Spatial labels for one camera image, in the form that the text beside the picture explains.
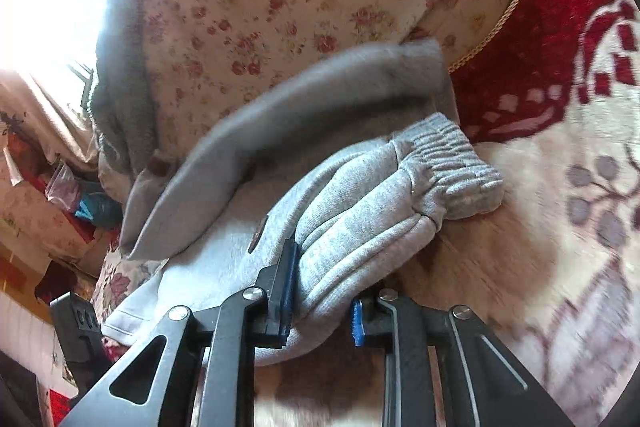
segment metal screw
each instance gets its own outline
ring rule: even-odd
[[[385,302],[395,301],[398,298],[398,292],[391,288],[382,288],[378,294],[381,300]]]
[[[248,301],[257,301],[260,297],[262,297],[262,293],[262,288],[251,286],[251,288],[247,288],[242,292],[242,297],[244,297]]]
[[[466,304],[458,304],[453,306],[453,316],[461,321],[466,321],[473,316],[474,312]]]
[[[186,306],[174,306],[169,310],[169,318],[172,321],[181,321],[189,315],[189,309]]]

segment black clamp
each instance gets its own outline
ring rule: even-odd
[[[110,369],[94,363],[99,329],[87,330],[79,318],[89,309],[95,317],[91,304],[70,295],[51,303],[67,363],[83,364],[69,364],[81,399],[62,427],[184,427],[194,415],[199,427],[253,426],[255,347],[286,345],[299,258],[300,247],[287,239],[278,263],[260,270],[254,286],[216,308],[171,308]],[[76,355],[83,345],[92,355]]]
[[[436,425],[429,346],[448,426],[573,426],[468,306],[425,308],[385,288],[356,299],[352,319],[357,346],[385,349],[383,427]]]

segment gray fabric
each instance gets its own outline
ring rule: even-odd
[[[398,97],[404,103],[392,103]],[[433,42],[357,48],[255,100],[212,129],[160,196],[130,258],[171,259],[103,332],[132,344],[174,305],[219,305],[273,264],[295,231],[303,255],[294,326],[286,349],[256,357],[272,363],[313,349],[351,299],[428,244],[443,219],[500,203],[502,179],[456,116]]]
[[[107,0],[88,112],[109,165],[138,174],[158,146],[145,73],[142,0]]]
[[[396,115],[389,126],[384,115],[394,102],[404,107],[391,110]],[[402,118],[417,105],[427,108],[411,120]],[[367,110],[378,113],[380,122],[357,129],[355,122]],[[130,259],[166,259],[187,248],[220,215],[260,158],[294,152],[314,134],[346,130],[346,140],[319,162],[342,146],[397,130],[435,110],[458,119],[435,41],[369,44],[320,62],[222,120],[196,145],[153,209]]]
[[[120,254],[128,256],[136,245],[149,213],[158,202],[169,181],[175,174],[177,162],[165,158],[159,151],[149,160],[131,187],[120,229]]]

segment gray sweatshirt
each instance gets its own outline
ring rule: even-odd
[[[174,305],[218,306],[251,286],[293,233],[302,257],[289,342],[258,349],[256,361],[310,351],[443,219],[500,204],[500,174],[457,121],[434,41],[354,48],[262,95],[217,124],[163,192],[148,172],[136,181],[121,248],[168,261],[103,333],[130,345]]]

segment patterned rug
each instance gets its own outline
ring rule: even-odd
[[[66,396],[62,396],[60,393],[56,393],[54,390],[49,391],[49,400],[51,405],[51,417],[53,419],[54,427],[58,427],[65,416],[71,410],[69,407],[69,399]]]
[[[514,0],[451,68],[503,206],[449,224],[399,273],[423,304],[471,305],[577,427],[640,358],[639,38],[633,0]]]

